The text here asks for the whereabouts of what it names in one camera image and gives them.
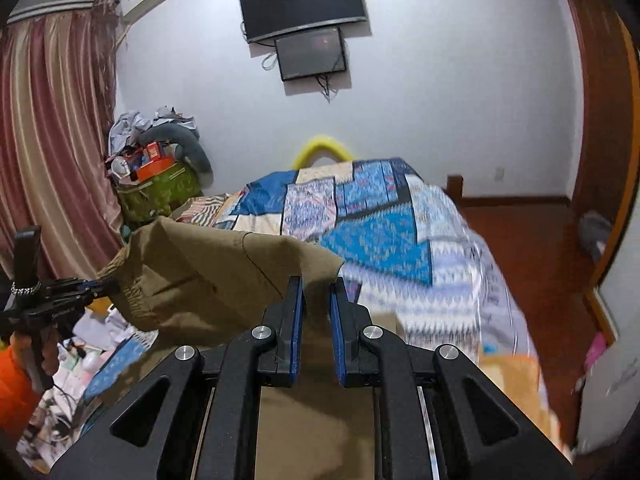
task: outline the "wooden door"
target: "wooden door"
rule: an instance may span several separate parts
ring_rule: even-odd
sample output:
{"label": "wooden door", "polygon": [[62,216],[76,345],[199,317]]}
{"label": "wooden door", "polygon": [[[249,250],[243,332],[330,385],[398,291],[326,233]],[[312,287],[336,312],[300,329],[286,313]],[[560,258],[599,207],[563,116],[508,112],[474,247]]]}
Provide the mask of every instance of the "wooden door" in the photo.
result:
{"label": "wooden door", "polygon": [[631,155],[633,99],[622,24],[606,0],[569,0],[584,79],[582,153],[572,203],[615,222]]}

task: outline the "pink striped curtain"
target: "pink striped curtain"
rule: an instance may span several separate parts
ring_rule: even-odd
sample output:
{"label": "pink striped curtain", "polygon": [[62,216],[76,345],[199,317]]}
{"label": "pink striped curtain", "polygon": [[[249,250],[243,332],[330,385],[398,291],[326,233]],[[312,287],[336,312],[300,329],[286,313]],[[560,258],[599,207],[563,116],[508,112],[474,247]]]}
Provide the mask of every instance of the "pink striped curtain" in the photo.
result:
{"label": "pink striped curtain", "polygon": [[104,169],[115,104],[111,2],[0,30],[0,261],[42,226],[41,277],[95,277],[121,246]]}

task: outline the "gray object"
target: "gray object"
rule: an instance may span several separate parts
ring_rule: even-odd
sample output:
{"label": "gray object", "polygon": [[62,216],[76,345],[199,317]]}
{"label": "gray object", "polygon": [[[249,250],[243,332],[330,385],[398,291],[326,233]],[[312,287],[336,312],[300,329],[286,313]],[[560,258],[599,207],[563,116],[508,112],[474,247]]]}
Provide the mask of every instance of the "gray object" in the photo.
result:
{"label": "gray object", "polygon": [[178,158],[178,160],[187,158],[187,163],[198,174],[201,183],[202,176],[213,175],[209,159],[198,142],[198,138],[193,130],[180,124],[163,123],[149,128],[138,137],[138,142],[143,146],[158,141],[178,144],[178,148],[175,150],[176,158]]}
{"label": "gray object", "polygon": [[379,326],[369,325],[365,327],[362,333],[364,334],[364,337],[369,339],[378,339],[379,337],[382,337],[383,332]]}
{"label": "gray object", "polygon": [[193,346],[189,345],[182,345],[175,349],[175,357],[180,361],[188,361],[195,353]]}
{"label": "gray object", "polygon": [[256,339],[267,339],[271,335],[271,328],[260,325],[251,330],[251,335]]}
{"label": "gray object", "polygon": [[578,241],[580,247],[597,262],[602,256],[598,243],[603,246],[611,234],[612,225],[599,213],[589,211],[582,215],[578,224]]}
{"label": "gray object", "polygon": [[455,359],[459,354],[460,352],[458,352],[458,349],[453,345],[442,345],[440,347],[440,355],[445,359]]}

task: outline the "wooden floor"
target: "wooden floor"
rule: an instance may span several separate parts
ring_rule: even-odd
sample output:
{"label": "wooden floor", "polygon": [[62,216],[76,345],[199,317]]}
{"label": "wooden floor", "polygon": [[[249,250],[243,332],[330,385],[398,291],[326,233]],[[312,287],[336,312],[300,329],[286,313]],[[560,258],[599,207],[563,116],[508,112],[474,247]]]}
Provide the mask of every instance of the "wooden floor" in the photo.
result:
{"label": "wooden floor", "polygon": [[573,213],[563,205],[521,205],[467,207],[462,214],[487,241],[527,318],[549,404],[572,446],[579,413],[572,388],[596,333],[581,299],[593,263],[578,247]]}

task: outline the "curtain rod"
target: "curtain rod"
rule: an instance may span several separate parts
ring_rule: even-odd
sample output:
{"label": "curtain rod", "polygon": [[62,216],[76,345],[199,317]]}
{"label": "curtain rod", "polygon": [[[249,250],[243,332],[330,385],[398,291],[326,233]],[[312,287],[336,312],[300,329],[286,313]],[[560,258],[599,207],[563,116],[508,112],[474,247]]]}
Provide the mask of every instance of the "curtain rod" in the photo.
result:
{"label": "curtain rod", "polygon": [[50,12],[62,12],[64,10],[91,9],[95,0],[60,0],[58,2],[47,2],[34,6],[24,7],[23,9],[14,10],[9,14],[6,20],[7,25],[11,25],[27,18],[34,18]]}

